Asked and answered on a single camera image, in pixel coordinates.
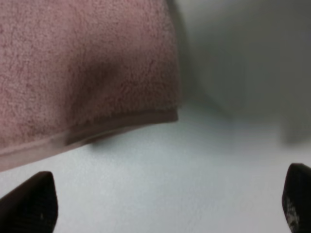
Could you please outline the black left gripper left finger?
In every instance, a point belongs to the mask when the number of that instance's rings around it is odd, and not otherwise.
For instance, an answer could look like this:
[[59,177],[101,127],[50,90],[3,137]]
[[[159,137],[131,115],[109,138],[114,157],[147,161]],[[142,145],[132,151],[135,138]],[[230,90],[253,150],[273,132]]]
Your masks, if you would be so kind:
[[0,199],[2,233],[52,233],[58,218],[53,174],[41,171]]

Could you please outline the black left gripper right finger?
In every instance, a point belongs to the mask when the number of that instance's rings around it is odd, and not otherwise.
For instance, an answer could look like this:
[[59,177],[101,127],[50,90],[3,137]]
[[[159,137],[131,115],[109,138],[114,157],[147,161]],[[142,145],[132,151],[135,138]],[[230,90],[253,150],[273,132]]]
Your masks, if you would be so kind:
[[311,168],[292,163],[287,171],[282,208],[293,233],[311,232]]

